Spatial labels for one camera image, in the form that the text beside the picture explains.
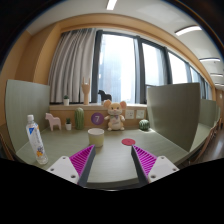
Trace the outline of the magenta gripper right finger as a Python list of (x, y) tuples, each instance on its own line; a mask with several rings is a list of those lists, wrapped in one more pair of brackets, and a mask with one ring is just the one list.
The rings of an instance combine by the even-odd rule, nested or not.
[(178, 168), (165, 156), (155, 156), (136, 145), (132, 146), (131, 155), (140, 186), (145, 186), (178, 171)]

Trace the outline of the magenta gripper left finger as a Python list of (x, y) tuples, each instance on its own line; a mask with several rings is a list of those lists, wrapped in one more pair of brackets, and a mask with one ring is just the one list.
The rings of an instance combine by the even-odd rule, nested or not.
[(90, 145), (70, 157), (60, 157), (47, 171), (85, 187), (95, 155), (95, 146)]

